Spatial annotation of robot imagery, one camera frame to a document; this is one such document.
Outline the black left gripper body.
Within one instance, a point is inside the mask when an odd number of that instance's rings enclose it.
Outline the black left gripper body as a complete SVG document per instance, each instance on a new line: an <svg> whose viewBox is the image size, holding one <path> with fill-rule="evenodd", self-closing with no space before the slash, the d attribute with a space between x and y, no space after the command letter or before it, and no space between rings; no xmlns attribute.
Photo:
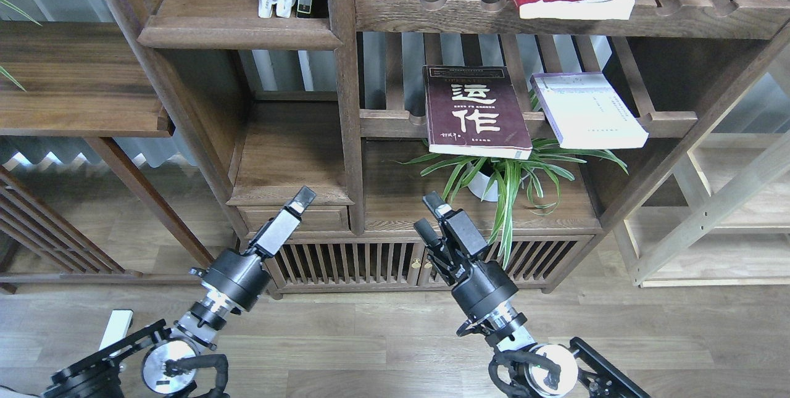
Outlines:
<svg viewBox="0 0 790 398"><path fill-rule="evenodd" d="M207 269L192 268L189 273L200 277L207 289L235 303L235 310L251 310L270 280L264 260L277 254L299 226L301 217L302 207L284 206L254 235L245 252L237 254L227 249Z"/></svg>

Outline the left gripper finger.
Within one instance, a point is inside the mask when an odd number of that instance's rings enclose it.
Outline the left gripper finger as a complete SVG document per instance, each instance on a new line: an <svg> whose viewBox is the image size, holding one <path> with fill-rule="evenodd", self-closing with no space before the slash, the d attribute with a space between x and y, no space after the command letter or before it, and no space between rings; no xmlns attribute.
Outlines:
<svg viewBox="0 0 790 398"><path fill-rule="evenodd" d="M316 193L307 185L302 185L298 193L287 203L287 209L293 215L303 215L316 198Z"/></svg>

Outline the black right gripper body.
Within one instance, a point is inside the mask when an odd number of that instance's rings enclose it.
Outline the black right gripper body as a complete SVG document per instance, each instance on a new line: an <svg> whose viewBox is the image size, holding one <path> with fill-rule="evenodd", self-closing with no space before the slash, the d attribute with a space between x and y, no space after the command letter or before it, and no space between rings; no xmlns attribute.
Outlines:
<svg viewBox="0 0 790 398"><path fill-rule="evenodd" d="M427 257L466 314L467 325L519 325L521 315L510 304L514 282L496 261L485 262L485 238L463 210L437 219L442 248L427 248Z"/></svg>

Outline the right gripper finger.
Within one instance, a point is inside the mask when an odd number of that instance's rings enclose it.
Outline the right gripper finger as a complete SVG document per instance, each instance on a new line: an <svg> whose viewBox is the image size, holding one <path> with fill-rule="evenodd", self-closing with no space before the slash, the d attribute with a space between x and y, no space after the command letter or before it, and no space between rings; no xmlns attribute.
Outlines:
<svg viewBox="0 0 790 398"><path fill-rule="evenodd" d="M426 205L429 212L434 218L442 219L447 215L451 215L452 207L447 204L437 192L431 192L423 196L423 203Z"/></svg>
<svg viewBox="0 0 790 398"><path fill-rule="evenodd" d="M418 235L420 235L423 242L426 244L426 247L429 249L440 249L442 248L442 239L438 237L436 232L432 229L431 224L425 218L421 218L419 221L413 224L415 231Z"/></svg>

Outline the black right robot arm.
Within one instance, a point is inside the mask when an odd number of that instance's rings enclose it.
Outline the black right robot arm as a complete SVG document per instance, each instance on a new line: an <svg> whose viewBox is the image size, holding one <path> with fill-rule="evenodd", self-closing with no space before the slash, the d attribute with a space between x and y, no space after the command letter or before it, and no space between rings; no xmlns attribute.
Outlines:
<svg viewBox="0 0 790 398"><path fill-rule="evenodd" d="M488 373L501 392L508 397L564 397L582 384L592 397L647 396L581 338L567 346L538 344L525 327L526 316L511 305L515 283L496 261L483 260L488 243L467 213L452 209L437 193L423 201L441 232L426 219L414 227L466 316L457 335L485 337L494 351Z"/></svg>

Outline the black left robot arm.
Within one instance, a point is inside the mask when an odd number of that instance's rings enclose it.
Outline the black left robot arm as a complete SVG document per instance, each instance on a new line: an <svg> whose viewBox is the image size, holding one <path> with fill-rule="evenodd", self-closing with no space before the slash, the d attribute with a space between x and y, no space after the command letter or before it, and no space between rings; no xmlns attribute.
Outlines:
<svg viewBox="0 0 790 398"><path fill-rule="evenodd" d="M315 193L302 187L279 213L249 241L244 252L228 249L207 269L193 268L207 289L203 299L167 326L158 320L143 330L96 351L51 376L44 397L122 397L120 366L127 357L146 351L141 377L146 387L167 397L186 397L195 390L199 369L215 369L208 397L225 397L228 359L215 353L214 339L226 317L250 311L271 279L265 260L274 257L291 237Z"/></svg>

